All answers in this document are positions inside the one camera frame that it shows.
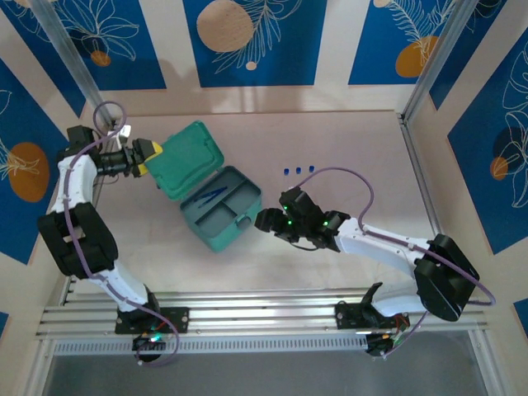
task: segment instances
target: teal plastic box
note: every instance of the teal plastic box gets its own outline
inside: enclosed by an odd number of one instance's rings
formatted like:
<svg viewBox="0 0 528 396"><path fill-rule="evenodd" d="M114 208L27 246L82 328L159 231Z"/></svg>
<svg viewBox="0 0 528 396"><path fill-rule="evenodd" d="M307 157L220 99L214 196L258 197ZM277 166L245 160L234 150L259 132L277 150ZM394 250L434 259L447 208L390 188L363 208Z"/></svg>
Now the teal plastic box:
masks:
<svg viewBox="0 0 528 396"><path fill-rule="evenodd" d="M145 163L148 171L171 200L181 200L192 231L213 252L221 252L255 222L262 210L261 189L237 168L222 167L224 155L200 121L162 147Z"/></svg>

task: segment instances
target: beige circle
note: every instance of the beige circle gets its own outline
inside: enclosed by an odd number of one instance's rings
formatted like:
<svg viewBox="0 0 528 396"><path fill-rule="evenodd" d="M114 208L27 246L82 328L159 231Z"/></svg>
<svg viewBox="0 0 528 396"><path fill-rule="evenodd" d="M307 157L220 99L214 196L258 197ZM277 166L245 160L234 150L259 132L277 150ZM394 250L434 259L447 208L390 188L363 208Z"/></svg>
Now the beige circle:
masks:
<svg viewBox="0 0 528 396"><path fill-rule="evenodd" d="M372 0L372 2L374 3L374 7L382 8L387 7L392 0Z"/></svg>
<svg viewBox="0 0 528 396"><path fill-rule="evenodd" d="M252 72L257 68L257 64L255 62L247 62L246 63L246 69Z"/></svg>
<svg viewBox="0 0 528 396"><path fill-rule="evenodd" d="M198 36L215 52L240 50L253 37L251 17L232 0L214 0L196 20Z"/></svg>
<svg viewBox="0 0 528 396"><path fill-rule="evenodd" d="M25 7L25 8L29 8L30 7L30 3L29 3L29 0L14 0L14 2L20 4L21 6Z"/></svg>

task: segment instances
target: open lid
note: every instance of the open lid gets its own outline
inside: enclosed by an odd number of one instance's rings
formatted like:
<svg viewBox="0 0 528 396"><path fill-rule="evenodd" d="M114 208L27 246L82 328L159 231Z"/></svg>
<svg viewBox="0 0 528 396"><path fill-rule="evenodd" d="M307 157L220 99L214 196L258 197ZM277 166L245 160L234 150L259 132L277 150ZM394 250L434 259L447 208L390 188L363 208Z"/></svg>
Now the open lid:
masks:
<svg viewBox="0 0 528 396"><path fill-rule="evenodd" d="M201 121L162 144L163 152L145 162L171 200L181 200L224 163L224 155Z"/></svg>

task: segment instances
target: box lid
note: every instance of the box lid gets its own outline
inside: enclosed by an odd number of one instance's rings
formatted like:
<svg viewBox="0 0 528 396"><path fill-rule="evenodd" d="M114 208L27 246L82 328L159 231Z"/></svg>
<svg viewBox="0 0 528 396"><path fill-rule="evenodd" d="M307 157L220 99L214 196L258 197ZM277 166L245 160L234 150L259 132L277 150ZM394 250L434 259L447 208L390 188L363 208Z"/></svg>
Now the box lid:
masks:
<svg viewBox="0 0 528 396"><path fill-rule="evenodd" d="M224 163L224 155L201 121L162 144L163 152L145 163L171 200L181 200Z"/></svg>

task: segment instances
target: purple cable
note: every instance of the purple cable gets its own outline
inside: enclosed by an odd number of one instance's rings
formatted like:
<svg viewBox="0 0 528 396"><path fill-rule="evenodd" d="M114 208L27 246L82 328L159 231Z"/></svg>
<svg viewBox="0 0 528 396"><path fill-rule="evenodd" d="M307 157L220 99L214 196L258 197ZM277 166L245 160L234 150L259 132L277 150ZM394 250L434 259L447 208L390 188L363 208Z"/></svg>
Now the purple cable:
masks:
<svg viewBox="0 0 528 396"><path fill-rule="evenodd" d="M440 256L439 254L437 254L435 252L431 252L431 251L429 251L427 249L424 249L423 247L419 247L419 246L413 246L412 247L412 246L409 246L409 243L406 242L406 241L403 241L402 239L389 237L387 235L383 235L381 233L375 233L375 232L369 231L368 229L365 229L365 225L363 223L363 218L365 217L366 212L369 211L370 207L374 203L374 188L372 187L370 182L368 180L366 180L366 178L363 175L361 175L360 173L358 173L356 171L352 171L351 169L347 169L345 167L324 167L324 168L321 168L321 169L317 170L316 172L312 173L310 176L306 177L296 187L301 187L303 184L305 184L305 182L310 180L315 175L318 175L319 173L326 172L326 171L343 171L343 172L351 173L352 175L354 175L356 177L359 177L366 184L366 186L369 188L369 192L370 192L369 202L366 204L365 208L361 211L360 215L357 218L357 223L359 224L359 227L360 227L361 231L363 231L365 234L368 234L368 235L370 235L372 237L375 237L375 238L378 238L378 239L382 239L382 240L387 241L387 242L395 243L395 244L398 244L398 245L403 246L405 248L413 248L413 249L418 250L421 253L424 253L424 254L426 254L426 255L428 255L430 257L433 257L434 259L436 259L440 263L444 264L445 266L448 266L450 269L452 269L453 271L455 271L458 274L462 275L465 279L467 279L468 281L473 283L475 286L477 286L479 289L481 289L481 291L489 298L489 301L470 300L470 301L468 301L468 304L472 304L472 305L495 305L495 303L497 303L497 301L495 299L495 296L492 294L491 291L489 291L489 289L486 286L484 286L482 283L480 283L477 279L475 279L473 276L468 274L466 271L464 271L461 268L457 267L453 262L450 262L449 260L447 260L446 258ZM426 318L426 316L427 316L427 311L423 314L423 316L420 318L420 320L418 320L418 322L414 325L412 330L402 340L402 342L399 345L397 345L395 348L393 348L392 350L387 352L384 355L384 357L389 356L391 353L396 351L404 342L406 342L407 339L410 338L414 334L414 332L417 330L417 328L422 324L422 322Z"/></svg>
<svg viewBox="0 0 528 396"><path fill-rule="evenodd" d="M121 117L121 122L119 123L119 125L117 125L115 127L115 130L111 134L105 134L105 132L97 125L97 112L103 106L110 105L110 104L116 105L116 106L118 106L120 108L120 110L122 112L122 117ZM79 244L78 238L77 238L77 236L75 234L75 229L73 227L72 218L71 218L71 215L69 213L69 197L68 197L69 178L71 177L71 174L72 174L72 171L73 171L73 166L80 159L80 157L82 157L85 153L87 153L92 148L96 147L98 144L104 144L107 141L109 141L110 139L112 139L114 136L116 136L119 133L119 131L125 126L126 118L127 118L127 115L126 115L125 108L121 104L119 104L119 103L117 103L115 101L104 101L103 103L99 104L95 108L95 110L93 112L93 124L94 124L97 132L100 134L101 138L96 140L95 142L89 144L85 148L83 148L81 151L79 151L79 153L75 157L73 157L73 160L72 160L72 162L69 165L69 169L66 171L66 175L64 177L64 191L63 191L63 193L64 193L64 198L63 198L64 218L66 220L66 225L68 227L69 234L70 234L70 236L72 238L72 242L73 242L73 245L75 247L75 251L77 252L77 254L79 256L79 260L81 261L82 268L86 272L88 277L90 279L95 279L95 280L103 282L103 283L105 283L107 281L107 279L104 276L93 274L93 272L90 271L90 266L87 263L87 260L86 260L86 258L84 256L84 253L83 253L83 250L81 249L81 245ZM172 361L174 359L174 357L176 356L177 351L178 351L178 349L180 347L180 337L179 337L178 331L177 331L176 327L174 326L174 324L172 324L170 320L168 320L167 318L165 318L161 314L153 311L152 309L145 308L143 305L137 304L134 301L128 301L126 299L126 297L120 295L120 293L116 289L114 289L110 284L106 283L106 287L108 288L108 290L115 297L117 297L117 299L119 299L119 300L121 300L123 302L126 302L127 304L135 307L136 309L140 309L140 310L144 311L147 314L153 315L154 317L158 318L162 322L165 322L171 328L171 330L174 332L174 335L176 336L176 347L174 348L174 351L171 353L171 355L167 359L164 359L162 361L143 362L143 361L139 360L139 351L138 351L138 353L136 353L136 359L138 359L138 363L140 363L141 365L145 365L147 367L159 367L159 366L162 366L162 365L166 365L167 363Z"/></svg>

